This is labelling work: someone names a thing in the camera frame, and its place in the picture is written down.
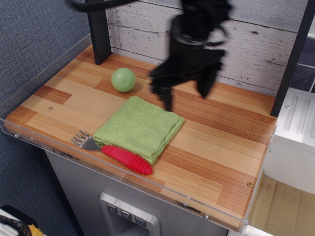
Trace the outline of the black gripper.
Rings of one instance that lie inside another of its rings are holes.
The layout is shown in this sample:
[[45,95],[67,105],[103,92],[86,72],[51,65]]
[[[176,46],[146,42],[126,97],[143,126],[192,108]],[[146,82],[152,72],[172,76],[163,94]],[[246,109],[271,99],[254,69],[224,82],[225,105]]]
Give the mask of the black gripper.
[[166,111],[172,110],[172,88],[190,80],[197,81],[197,90],[206,98],[221,69],[225,51],[205,49],[202,45],[170,43],[169,57],[150,72],[153,93],[159,95]]

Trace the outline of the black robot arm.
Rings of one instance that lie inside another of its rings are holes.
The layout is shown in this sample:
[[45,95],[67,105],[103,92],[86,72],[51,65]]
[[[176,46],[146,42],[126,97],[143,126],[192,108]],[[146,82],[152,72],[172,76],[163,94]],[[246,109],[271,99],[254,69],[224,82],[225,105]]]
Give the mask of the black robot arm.
[[169,57],[150,72],[152,93],[158,94],[167,111],[172,110],[172,87],[196,81],[205,98],[221,70],[225,51],[221,42],[209,42],[210,33],[229,19],[231,4],[226,0],[184,0],[183,12],[171,21]]

